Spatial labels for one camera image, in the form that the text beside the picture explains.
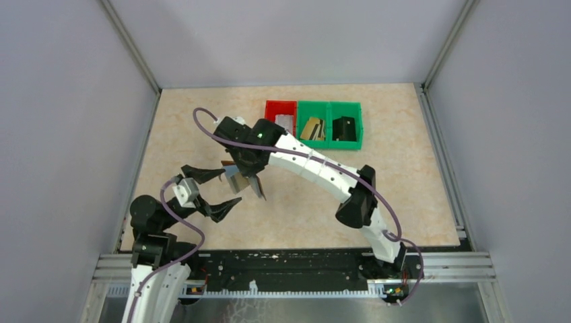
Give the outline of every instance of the cable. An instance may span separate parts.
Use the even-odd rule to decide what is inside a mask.
[[[287,149],[282,149],[282,148],[276,148],[276,147],[249,145],[247,143],[237,143],[237,142],[234,142],[231,140],[226,140],[224,138],[220,138],[217,135],[214,135],[213,133],[210,133],[208,130],[206,130],[206,128],[198,121],[197,112],[199,112],[199,111],[208,114],[212,119],[214,119],[214,121],[217,121],[218,118],[214,115],[214,113],[210,112],[208,109],[205,109],[205,108],[195,108],[193,110],[193,120],[195,121],[197,127],[203,133],[205,133],[208,137],[214,139],[215,141],[218,141],[219,143],[225,143],[226,145],[232,145],[232,146],[240,147],[240,148],[271,151],[274,153],[287,153],[289,155],[296,155],[296,156],[300,156],[303,158],[311,159],[311,160],[314,160],[318,163],[325,164],[325,165],[327,165],[327,166],[329,166],[329,167],[331,167],[331,168],[333,168],[339,172],[344,173],[345,175],[348,175],[349,177],[353,178],[354,180],[357,180],[359,183],[361,183],[363,186],[365,186],[368,190],[370,190],[373,193],[373,195],[376,196],[376,198],[378,198],[381,201],[381,203],[384,205],[384,207],[387,208],[387,211],[391,214],[391,217],[393,218],[393,221],[395,222],[395,226],[397,227],[397,234],[396,235],[392,232],[389,232],[388,230],[383,230],[382,231],[383,236],[392,242],[408,243],[418,252],[418,256],[420,259],[419,277],[418,277],[416,283],[414,284],[414,286],[412,287],[412,290],[410,291],[409,295],[407,295],[407,297],[405,297],[405,299],[403,299],[403,301],[400,301],[399,303],[396,303],[396,304],[401,306],[401,305],[404,305],[405,303],[408,302],[410,297],[416,292],[416,288],[417,288],[420,280],[424,276],[424,260],[422,258],[422,253],[420,252],[420,249],[418,248],[418,246],[416,246],[416,244],[414,244],[412,241],[402,237],[403,232],[402,232],[402,228],[401,228],[401,223],[400,223],[399,219],[397,218],[397,214],[395,213],[395,210],[393,210],[393,208],[389,205],[389,202],[387,202],[387,200],[385,200],[384,197],[372,185],[367,183],[365,180],[363,180],[359,176],[356,176],[355,174],[349,172],[345,168],[342,168],[341,166],[335,165],[335,164],[333,164],[333,163],[331,163],[325,159],[322,159],[322,158],[319,158],[319,157],[316,157],[313,155],[308,155],[307,153],[302,153],[299,151],[287,150]]]
[[[139,288],[137,288],[136,292],[135,292],[135,297],[133,298],[133,303],[131,303],[131,308],[129,309],[129,315],[127,316],[127,323],[131,323],[133,320],[133,314],[135,313],[135,308],[137,307],[137,300],[139,299],[139,297],[141,297],[141,291],[143,290],[143,287],[145,287],[145,285],[147,284],[147,282],[156,274],[158,274],[161,271],[166,270],[167,268],[174,266],[175,264],[178,264],[179,262],[182,262],[184,260],[186,260],[188,257],[192,256],[196,251],[198,251],[198,249],[200,247],[202,247],[202,245],[204,244],[204,240],[206,239],[206,237],[204,236],[204,232],[202,232],[198,227],[195,227],[194,225],[190,224],[189,222],[187,222],[186,220],[184,220],[182,217],[179,217],[173,210],[170,209],[170,207],[168,207],[168,205],[166,204],[166,201],[164,199],[164,191],[172,184],[174,183],[173,179],[168,180],[166,183],[164,183],[164,185],[161,187],[161,191],[160,191],[160,200],[161,200],[161,204],[163,206],[163,208],[166,210],[166,212],[173,218],[175,218],[175,220],[177,220],[178,222],[181,222],[182,224],[184,224],[185,226],[191,228],[192,230],[194,230],[196,233],[198,233],[200,235],[200,242],[189,252],[187,252],[186,254],[182,255],[180,258],[177,258],[175,260],[173,260],[172,262],[169,262],[168,264],[165,264],[159,268],[157,268],[155,271],[153,271],[152,273],[150,273],[149,275],[147,275],[142,282],[139,284]]]

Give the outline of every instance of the purple cable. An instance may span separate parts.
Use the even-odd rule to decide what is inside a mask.
[[[408,302],[410,297],[416,292],[416,287],[420,283],[420,279],[422,279],[424,277],[424,260],[422,258],[422,253],[420,252],[420,248],[418,248],[418,246],[416,246],[416,244],[414,244],[412,241],[402,237],[403,232],[401,229],[401,223],[399,222],[399,219],[397,218],[397,214],[395,213],[395,210],[393,210],[393,208],[389,205],[389,202],[387,202],[387,200],[385,200],[384,197],[382,197],[382,195],[373,186],[371,186],[365,180],[361,179],[359,176],[356,176],[355,174],[349,172],[345,168],[342,168],[341,166],[335,165],[335,164],[333,164],[329,161],[326,161],[322,158],[315,157],[315,156],[309,156],[307,153],[301,153],[299,151],[287,150],[287,149],[276,148],[276,147],[249,145],[247,143],[237,143],[237,142],[234,142],[231,140],[226,140],[224,138],[220,138],[217,135],[214,135],[213,133],[210,133],[208,130],[206,130],[206,128],[198,121],[198,117],[197,117],[198,111],[205,112],[210,117],[212,117],[212,119],[214,119],[214,120],[218,120],[218,118],[216,118],[214,113],[210,112],[208,109],[205,109],[205,108],[195,108],[193,110],[193,119],[194,119],[197,127],[203,133],[205,133],[208,137],[214,139],[215,141],[218,141],[219,143],[225,143],[226,145],[232,145],[232,146],[240,147],[240,148],[265,150],[265,151],[272,151],[275,153],[287,153],[290,155],[296,155],[296,156],[300,156],[303,158],[312,159],[318,163],[325,164],[325,165],[327,165],[327,166],[329,166],[335,170],[338,170],[338,171],[344,173],[345,175],[348,175],[349,177],[351,177],[354,180],[357,180],[359,183],[363,184],[363,186],[365,186],[368,190],[370,190],[374,194],[374,196],[376,196],[376,198],[378,198],[381,201],[381,203],[384,205],[384,207],[387,208],[387,211],[389,211],[389,213],[391,214],[391,217],[393,218],[393,221],[395,222],[395,225],[397,227],[397,234],[396,235],[393,234],[392,232],[389,232],[388,230],[383,230],[382,234],[384,235],[384,237],[386,239],[388,239],[389,241],[392,241],[392,242],[408,243],[418,252],[418,257],[419,257],[419,261],[420,261],[419,278],[417,279],[416,283],[414,283],[414,286],[412,287],[412,290],[410,291],[409,295],[407,295],[407,297],[405,297],[405,299],[403,299],[403,301],[401,301],[401,303],[393,303],[393,304],[404,305],[405,303]]]
[[[150,273],[148,276],[146,276],[143,281],[139,284],[139,288],[137,288],[137,292],[136,295],[141,295],[141,291],[143,290],[143,287],[145,287],[145,285],[147,284],[147,282],[156,274],[158,274],[161,271],[166,270],[168,267],[173,266],[175,264],[178,264],[181,261],[184,261],[185,259],[187,259],[188,257],[192,256],[196,251],[198,251],[198,249],[200,247],[202,247],[202,245],[204,244],[204,240],[206,239],[206,237],[204,236],[204,232],[202,232],[199,228],[195,227],[194,225],[190,224],[188,221],[184,220],[182,217],[179,217],[175,212],[173,212],[170,207],[168,207],[168,205],[166,204],[166,201],[164,199],[164,190],[166,190],[171,184],[174,184],[173,179],[168,180],[166,183],[164,183],[164,185],[161,187],[161,191],[160,191],[160,199],[161,199],[161,204],[163,206],[163,208],[166,210],[166,212],[173,218],[175,218],[175,220],[177,220],[178,222],[181,222],[182,224],[184,224],[185,226],[191,228],[192,230],[194,230],[196,233],[198,233],[200,235],[200,242],[197,244],[196,247],[194,247],[191,251],[189,251],[188,253],[182,255],[180,258],[173,260],[172,262],[169,262],[168,264],[165,264],[159,268],[157,268],[155,271],[153,271],[152,273]],[[133,314],[135,313],[135,308],[137,307],[137,300],[139,298],[138,297],[134,297],[133,298],[133,303],[131,304],[131,308],[129,309],[129,316],[127,316],[127,323],[131,323],[132,319],[133,319]]]

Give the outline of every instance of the purple hose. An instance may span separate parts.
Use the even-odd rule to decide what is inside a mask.
[[[322,158],[319,158],[316,156],[309,156],[307,153],[301,153],[299,151],[287,150],[287,149],[276,148],[276,147],[249,145],[247,143],[237,143],[234,141],[226,140],[224,138],[220,138],[220,137],[214,135],[213,133],[210,133],[208,130],[206,130],[206,128],[198,121],[198,118],[197,118],[197,112],[198,111],[205,112],[210,117],[212,117],[212,119],[214,119],[214,120],[218,120],[218,118],[216,118],[216,116],[212,112],[210,112],[208,109],[205,109],[205,108],[195,108],[193,110],[193,119],[194,119],[197,127],[199,127],[199,129],[203,133],[205,133],[208,137],[211,137],[212,139],[218,141],[219,143],[225,143],[226,145],[232,145],[232,146],[240,147],[240,148],[265,150],[265,151],[272,151],[275,153],[287,153],[290,155],[296,155],[296,156],[300,156],[303,158],[309,158],[309,159],[312,159],[318,163],[325,164],[325,165],[327,165],[327,166],[329,166],[335,170],[338,170],[338,171],[344,173],[345,175],[348,175],[349,177],[351,177],[354,180],[357,180],[359,183],[363,184],[363,186],[365,186],[368,190],[370,190],[374,194],[374,196],[376,196],[376,198],[378,198],[381,201],[381,203],[384,205],[384,207],[387,208],[387,211],[389,211],[389,213],[391,214],[391,217],[393,218],[393,221],[395,222],[395,225],[397,227],[397,234],[396,235],[393,234],[392,232],[387,231],[387,230],[383,230],[382,234],[384,235],[384,237],[386,239],[388,239],[389,241],[392,241],[392,242],[406,242],[406,243],[410,244],[418,252],[418,256],[420,259],[419,278],[417,279],[416,283],[414,283],[414,286],[412,287],[412,290],[410,291],[409,295],[407,295],[407,297],[405,299],[403,299],[403,301],[400,304],[398,304],[398,303],[397,304],[398,305],[404,305],[405,303],[407,303],[409,301],[410,297],[416,292],[416,287],[420,283],[420,279],[422,279],[424,277],[424,260],[422,259],[422,253],[420,252],[420,248],[418,248],[418,246],[416,246],[416,244],[414,244],[412,241],[402,237],[403,232],[401,229],[401,223],[399,222],[399,219],[397,218],[397,214],[395,213],[395,210],[393,210],[393,208],[389,205],[389,202],[387,202],[387,200],[385,200],[384,197],[382,197],[382,195],[379,192],[377,192],[377,190],[373,186],[371,186],[365,180],[361,179],[359,176],[356,176],[355,174],[349,172],[345,168],[342,168],[338,165],[335,165],[335,164],[333,164],[329,161],[326,161]]]
[[[158,274],[160,271],[164,271],[166,270],[168,267],[173,266],[175,264],[178,264],[181,261],[186,260],[188,257],[192,256],[196,251],[198,251],[198,249],[200,247],[202,247],[202,245],[204,244],[204,240],[206,239],[206,237],[204,236],[204,232],[202,232],[199,228],[195,227],[194,225],[190,224],[189,222],[187,222],[186,220],[184,220],[182,217],[179,217],[175,212],[173,212],[170,207],[168,207],[168,205],[166,204],[166,201],[164,199],[164,190],[166,190],[171,184],[174,184],[174,181],[171,179],[169,181],[167,181],[166,183],[164,183],[164,185],[161,187],[161,191],[160,191],[160,199],[161,199],[161,204],[163,206],[163,208],[166,210],[166,212],[173,218],[175,218],[178,222],[181,222],[182,224],[184,224],[185,226],[191,228],[192,230],[194,230],[196,233],[198,233],[200,235],[200,242],[197,244],[196,247],[194,247],[191,251],[189,251],[188,253],[182,255],[180,258],[173,260],[172,262],[169,262],[168,264],[165,264],[159,268],[157,268],[155,271],[153,271],[152,273],[150,273],[148,276],[145,277],[145,279],[143,279],[143,281],[139,284],[139,288],[137,288],[137,293],[136,295],[140,295],[141,291],[143,290],[143,287],[145,287],[145,285],[147,284],[147,282],[149,281],[149,279],[151,279],[154,275]],[[135,313],[135,307],[137,306],[137,300],[139,298],[138,297],[134,297],[133,298],[133,303],[131,303],[131,308],[129,309],[129,315],[127,316],[127,323],[131,323],[133,320],[133,314]]]

